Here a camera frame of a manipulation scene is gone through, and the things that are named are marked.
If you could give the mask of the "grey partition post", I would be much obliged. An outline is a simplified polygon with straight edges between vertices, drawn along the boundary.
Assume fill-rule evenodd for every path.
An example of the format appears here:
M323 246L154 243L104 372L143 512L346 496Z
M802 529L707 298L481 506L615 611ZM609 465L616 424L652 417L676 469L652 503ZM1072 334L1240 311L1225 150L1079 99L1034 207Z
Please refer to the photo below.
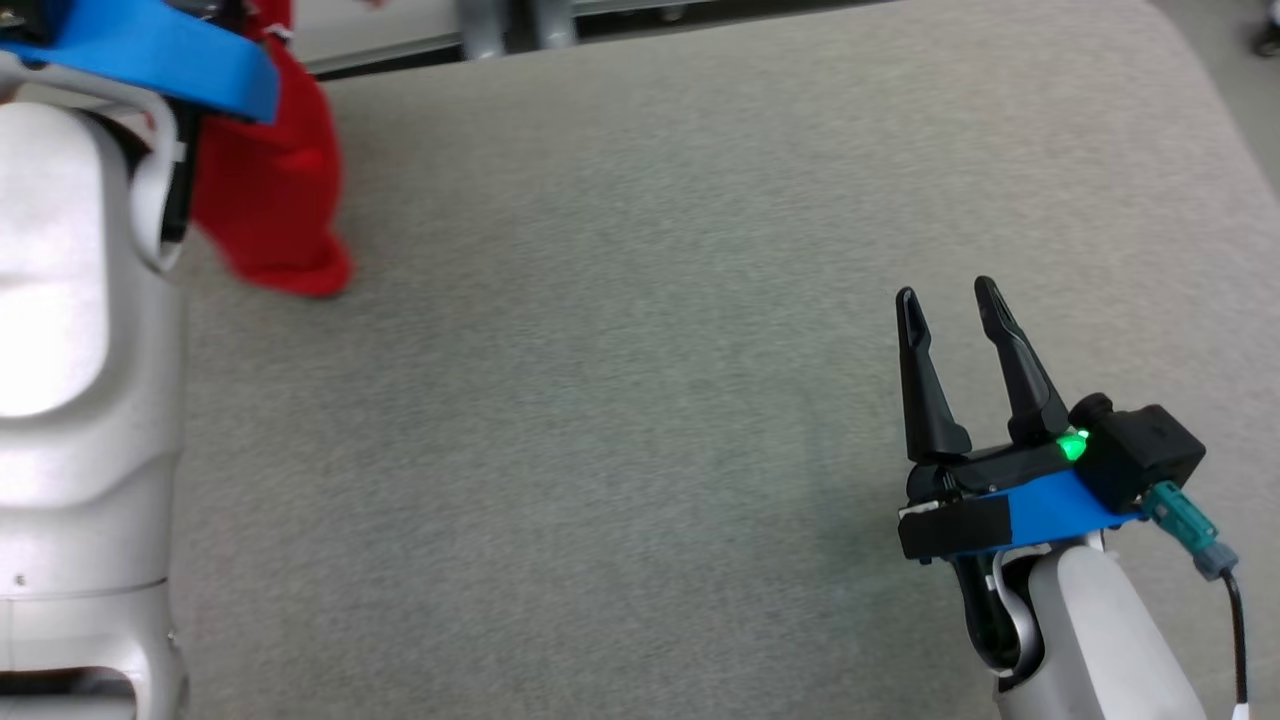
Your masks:
M575 0L527 0L532 32L541 50L558 50L579 44Z
M506 55L508 5L508 0L456 0L461 46L467 61Z

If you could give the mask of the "red basketball jersey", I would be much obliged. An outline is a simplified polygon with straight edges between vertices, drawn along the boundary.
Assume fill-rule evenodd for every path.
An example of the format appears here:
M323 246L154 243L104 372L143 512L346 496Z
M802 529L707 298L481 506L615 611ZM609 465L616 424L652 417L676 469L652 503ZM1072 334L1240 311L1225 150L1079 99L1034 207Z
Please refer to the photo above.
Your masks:
M247 4L246 32L280 76L276 118L204 120L192 218L241 279L303 297L334 296L348 284L352 264L333 231L342 163L332 110L291 51L294 0Z

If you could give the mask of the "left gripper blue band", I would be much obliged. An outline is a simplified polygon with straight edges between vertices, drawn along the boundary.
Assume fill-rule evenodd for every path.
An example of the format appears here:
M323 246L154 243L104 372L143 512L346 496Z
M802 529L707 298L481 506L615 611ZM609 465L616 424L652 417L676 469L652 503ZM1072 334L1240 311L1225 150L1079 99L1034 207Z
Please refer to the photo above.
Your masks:
M276 68L256 42L166 0L0 0L0 83L270 123Z

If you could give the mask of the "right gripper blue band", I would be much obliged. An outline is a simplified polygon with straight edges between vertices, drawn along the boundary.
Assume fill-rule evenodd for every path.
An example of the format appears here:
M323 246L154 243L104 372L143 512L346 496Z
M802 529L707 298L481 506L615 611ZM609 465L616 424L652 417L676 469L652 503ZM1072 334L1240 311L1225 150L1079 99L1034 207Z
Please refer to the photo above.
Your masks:
M909 473L908 505L899 511L904 556L925 562L995 553L1117 529L1138 519L1135 511L1106 509L1074 471L1087 442L1057 439L1070 427L1068 409L995 279L977 277L974 295L986 337L998 355L1010 439L1041 446L964 456L972 451L972 438L955 420L932 363L922 304L914 290L901 288L895 310L905 442L908 459L920 462Z

